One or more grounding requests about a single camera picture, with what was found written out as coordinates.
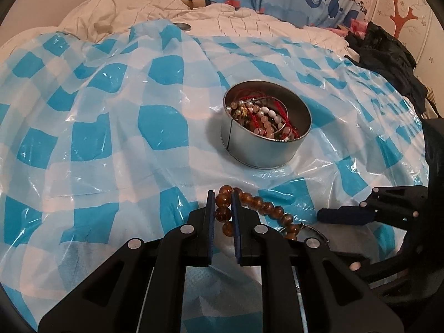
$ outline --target blanket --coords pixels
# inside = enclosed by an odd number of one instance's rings
[[[282,168],[243,166],[222,145],[223,96],[247,79],[281,84],[311,111]],[[223,184],[309,223],[373,186],[427,184],[420,121],[380,75],[309,43],[190,37],[167,20],[98,44],[32,39],[1,66],[0,123],[0,281],[34,328],[128,239],[161,238]],[[361,229],[346,246],[391,253],[391,227]],[[236,265],[220,223],[213,265],[188,270],[185,292],[184,331],[260,331],[260,273]]]

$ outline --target metal screw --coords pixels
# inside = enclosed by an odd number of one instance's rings
[[[131,239],[128,242],[128,248],[130,249],[138,249],[142,246],[142,242],[139,239]]]
[[[319,248],[319,246],[321,245],[321,242],[319,242],[319,240],[317,240],[316,238],[310,238],[310,239],[307,239],[306,244],[309,248],[316,249],[316,248]]]
[[[265,234],[266,232],[268,232],[268,227],[264,226],[263,224],[259,224],[254,227],[254,231],[258,234]]]
[[[350,264],[349,268],[352,272],[356,272],[359,268],[361,268],[361,263],[359,261],[356,261],[356,262]]]
[[[184,226],[180,227],[180,231],[184,234],[191,234],[194,232],[194,227],[189,224],[185,224]]]

